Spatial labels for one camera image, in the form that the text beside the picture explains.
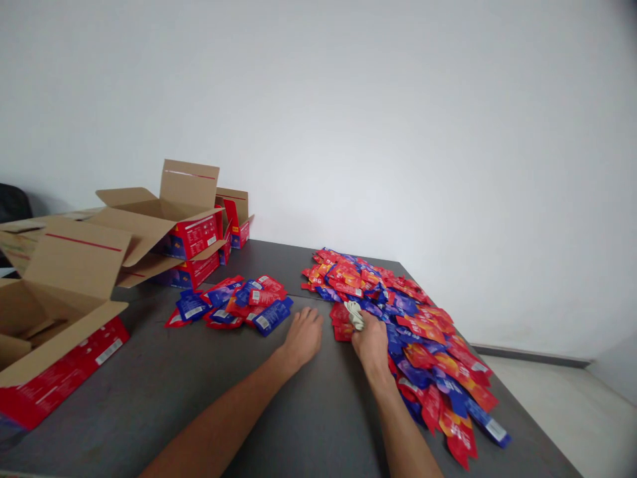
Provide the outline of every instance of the hand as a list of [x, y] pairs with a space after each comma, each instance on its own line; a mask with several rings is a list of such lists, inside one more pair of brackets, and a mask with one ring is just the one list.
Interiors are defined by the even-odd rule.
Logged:
[[285, 343], [279, 349], [293, 374], [317, 354], [322, 336], [323, 316], [318, 309], [306, 307], [294, 314]]
[[365, 328], [361, 332], [354, 332], [352, 345], [368, 380], [386, 379], [387, 375], [391, 376], [387, 358], [387, 326], [369, 312], [361, 311], [360, 314], [365, 321]]

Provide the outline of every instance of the cardboard box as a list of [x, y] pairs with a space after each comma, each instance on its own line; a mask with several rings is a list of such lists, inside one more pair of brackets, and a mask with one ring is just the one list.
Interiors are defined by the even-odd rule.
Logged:
[[219, 168], [164, 160], [159, 198], [146, 188], [104, 189], [97, 196], [109, 206], [90, 219], [94, 224], [133, 233], [124, 266], [153, 251], [193, 259], [221, 239], [215, 207]]
[[212, 254], [208, 259], [182, 262], [151, 278], [151, 282], [182, 289], [196, 289], [218, 267], [219, 254]]
[[42, 229], [46, 227], [49, 218], [66, 217], [73, 220], [87, 220], [102, 209], [104, 208], [83, 209], [0, 224], [0, 250], [18, 274], [23, 276], [38, 244]]
[[32, 430], [126, 340], [110, 300], [130, 233], [53, 217], [23, 279], [0, 279], [0, 415]]
[[248, 193], [236, 189], [217, 188], [216, 202], [224, 207], [224, 226], [230, 228], [232, 248], [241, 249], [250, 239], [250, 222], [254, 215], [248, 212]]

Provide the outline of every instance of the dark gray tabletop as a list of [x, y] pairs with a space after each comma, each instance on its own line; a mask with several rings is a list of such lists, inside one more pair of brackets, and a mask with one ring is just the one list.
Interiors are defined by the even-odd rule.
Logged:
[[[244, 252], [233, 251], [235, 263]], [[284, 281], [277, 270], [262, 269], [266, 263], [238, 272]], [[0, 469], [134, 477], [207, 405], [256, 369], [289, 328], [285, 321], [267, 338], [247, 327], [217, 331], [201, 322], [165, 329], [178, 295], [178, 289], [153, 284], [118, 289], [114, 298], [131, 303], [121, 314], [130, 341], [19, 445], [0, 452]], [[293, 300], [293, 311], [311, 306], [327, 316], [332, 307], [316, 297]], [[500, 400], [493, 415], [513, 442], [501, 450], [476, 430], [480, 457], [466, 473], [445, 449], [442, 435], [432, 438], [423, 430], [445, 476], [580, 477], [500, 380], [494, 376], [492, 384]], [[388, 473], [376, 405], [360, 363], [350, 344], [334, 341], [326, 320], [320, 353], [276, 395], [225, 476]]]

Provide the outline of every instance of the floor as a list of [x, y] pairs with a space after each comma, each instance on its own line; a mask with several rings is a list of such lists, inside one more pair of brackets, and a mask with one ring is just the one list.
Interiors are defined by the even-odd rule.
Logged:
[[637, 408], [579, 368], [483, 358], [584, 478], [637, 477]]

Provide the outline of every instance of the human arm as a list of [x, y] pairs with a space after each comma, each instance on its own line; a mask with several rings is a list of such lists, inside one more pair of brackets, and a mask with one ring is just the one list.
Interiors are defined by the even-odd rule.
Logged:
[[274, 395], [319, 351], [322, 323], [316, 309], [297, 312], [285, 343], [183, 429], [140, 478], [221, 476]]
[[387, 327], [365, 311], [361, 311], [361, 315], [365, 328], [354, 332], [352, 344], [376, 399], [391, 476], [442, 478], [443, 474], [411, 419], [389, 371]]

